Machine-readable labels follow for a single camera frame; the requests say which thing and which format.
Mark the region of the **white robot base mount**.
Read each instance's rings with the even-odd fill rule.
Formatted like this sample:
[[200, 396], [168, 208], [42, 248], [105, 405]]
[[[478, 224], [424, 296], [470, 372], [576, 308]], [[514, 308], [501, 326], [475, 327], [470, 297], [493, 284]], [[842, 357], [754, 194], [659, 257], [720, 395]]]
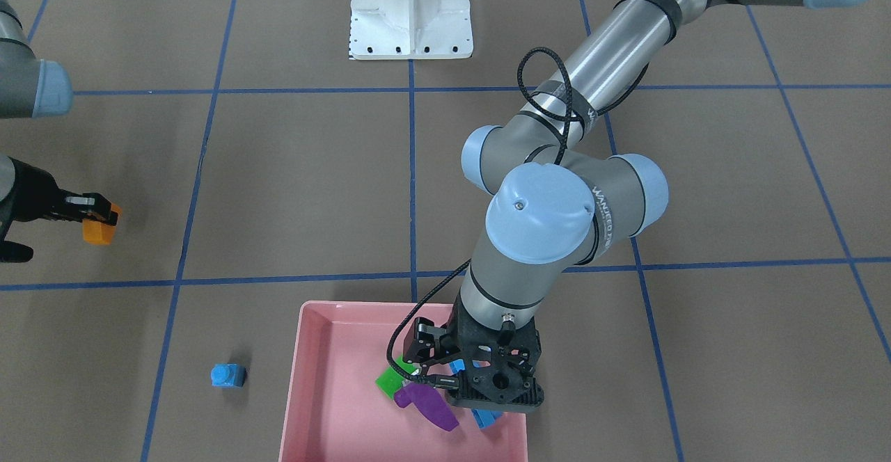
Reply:
[[470, 0], [351, 0], [352, 60], [465, 59], [473, 50]]

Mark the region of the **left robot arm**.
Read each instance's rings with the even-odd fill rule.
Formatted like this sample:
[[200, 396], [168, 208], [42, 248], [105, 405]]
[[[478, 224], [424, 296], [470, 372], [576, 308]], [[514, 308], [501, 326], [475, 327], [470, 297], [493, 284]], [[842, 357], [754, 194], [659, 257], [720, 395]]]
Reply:
[[535, 380], [541, 342], [534, 316], [560, 273], [636, 237], [665, 212], [662, 170], [648, 157], [604, 160], [573, 151], [599, 117], [639, 84], [653, 56], [707, 8], [849, 8], [866, 0], [620, 0], [569, 57], [535, 47], [517, 69], [526, 105], [503, 126], [474, 130], [462, 148], [468, 181], [492, 200], [448, 322], [414, 308], [394, 331], [403, 385], [395, 401], [447, 399], [461, 408], [529, 413], [544, 401]]

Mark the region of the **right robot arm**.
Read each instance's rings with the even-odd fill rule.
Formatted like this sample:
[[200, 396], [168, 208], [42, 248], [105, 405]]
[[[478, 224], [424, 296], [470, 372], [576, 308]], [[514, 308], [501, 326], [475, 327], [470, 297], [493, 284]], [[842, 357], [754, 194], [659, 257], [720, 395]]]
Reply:
[[[72, 100], [73, 89], [65, 68], [35, 55], [19, 15], [8, 0], [1, 0], [2, 118], [64, 116], [70, 112]], [[6, 239], [13, 221], [79, 222], [87, 243], [110, 244], [122, 212], [101, 193], [61, 189], [47, 171], [1, 155], [3, 263], [25, 263], [34, 256], [30, 246]]]

